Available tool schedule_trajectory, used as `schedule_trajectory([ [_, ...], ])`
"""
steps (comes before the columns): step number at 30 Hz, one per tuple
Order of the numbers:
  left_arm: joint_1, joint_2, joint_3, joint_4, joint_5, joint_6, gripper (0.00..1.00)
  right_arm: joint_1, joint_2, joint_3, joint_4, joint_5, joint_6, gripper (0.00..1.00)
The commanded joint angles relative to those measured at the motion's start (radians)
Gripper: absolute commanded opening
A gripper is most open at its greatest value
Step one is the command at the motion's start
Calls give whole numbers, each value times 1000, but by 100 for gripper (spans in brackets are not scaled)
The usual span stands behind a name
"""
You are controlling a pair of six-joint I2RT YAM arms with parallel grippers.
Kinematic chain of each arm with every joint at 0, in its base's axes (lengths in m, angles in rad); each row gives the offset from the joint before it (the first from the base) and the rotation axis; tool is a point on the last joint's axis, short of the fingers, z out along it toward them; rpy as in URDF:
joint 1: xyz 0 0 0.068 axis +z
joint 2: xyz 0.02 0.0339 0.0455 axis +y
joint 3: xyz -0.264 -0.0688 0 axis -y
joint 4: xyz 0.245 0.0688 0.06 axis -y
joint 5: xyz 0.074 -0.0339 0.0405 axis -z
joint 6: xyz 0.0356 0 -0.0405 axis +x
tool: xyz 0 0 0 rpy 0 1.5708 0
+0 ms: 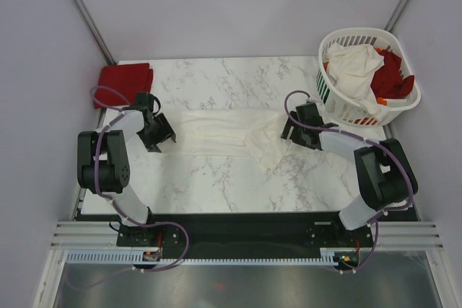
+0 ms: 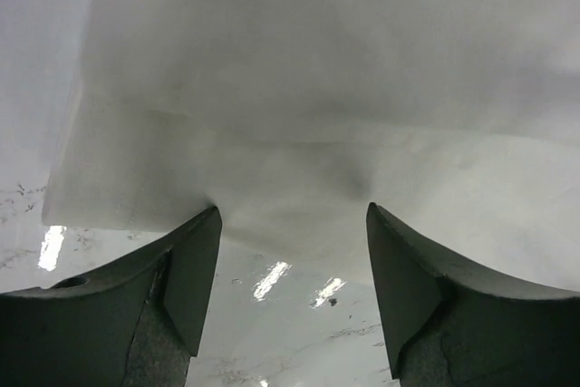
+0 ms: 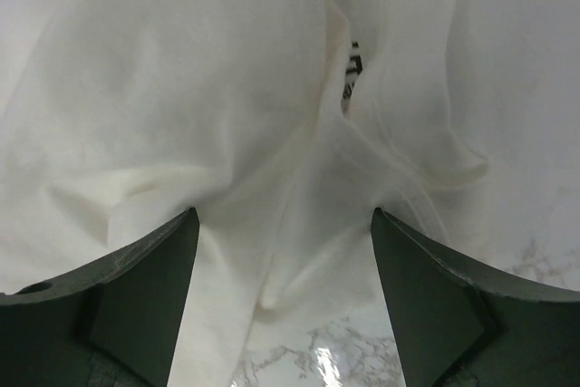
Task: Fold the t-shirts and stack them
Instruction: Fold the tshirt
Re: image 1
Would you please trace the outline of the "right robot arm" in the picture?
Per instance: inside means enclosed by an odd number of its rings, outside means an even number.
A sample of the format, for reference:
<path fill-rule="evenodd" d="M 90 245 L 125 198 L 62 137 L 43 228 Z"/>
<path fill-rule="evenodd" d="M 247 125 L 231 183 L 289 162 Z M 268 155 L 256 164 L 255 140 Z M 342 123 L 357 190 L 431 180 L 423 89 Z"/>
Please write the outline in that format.
<path fill-rule="evenodd" d="M 411 204 L 418 183 L 400 142 L 365 139 L 335 123 L 324 123 L 317 105 L 307 102 L 289 111 L 282 139 L 310 149 L 328 151 L 354 164 L 359 195 L 338 213 L 331 227 L 332 240 L 348 245 L 357 229 L 378 218 L 381 211 Z"/>

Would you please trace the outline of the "white t shirt red print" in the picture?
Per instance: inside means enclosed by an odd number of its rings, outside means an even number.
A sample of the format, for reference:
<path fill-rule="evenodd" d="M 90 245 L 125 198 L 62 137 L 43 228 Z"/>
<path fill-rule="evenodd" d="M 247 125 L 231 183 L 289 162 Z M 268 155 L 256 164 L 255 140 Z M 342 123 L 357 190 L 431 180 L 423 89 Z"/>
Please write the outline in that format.
<path fill-rule="evenodd" d="M 274 110 L 172 110 L 166 112 L 176 142 L 160 145 L 163 154 L 244 157 L 274 170 L 291 142 L 281 138 L 287 115 Z"/>

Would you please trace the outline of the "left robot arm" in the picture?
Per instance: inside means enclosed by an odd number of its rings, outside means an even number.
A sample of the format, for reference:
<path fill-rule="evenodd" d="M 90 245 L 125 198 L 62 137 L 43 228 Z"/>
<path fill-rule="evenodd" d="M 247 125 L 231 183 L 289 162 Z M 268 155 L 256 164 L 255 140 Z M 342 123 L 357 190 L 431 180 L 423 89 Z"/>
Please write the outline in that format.
<path fill-rule="evenodd" d="M 160 153 L 159 145 L 176 141 L 176 134 L 161 102 L 148 92 L 136 94 L 134 103 L 116 110 L 105 126 L 83 131 L 77 138 L 77 180 L 79 186 L 108 202 L 125 226 L 142 245 L 152 245 L 158 228 L 149 222 L 150 208 L 130 185 L 131 168 L 126 143 L 138 138 L 149 153 Z"/>

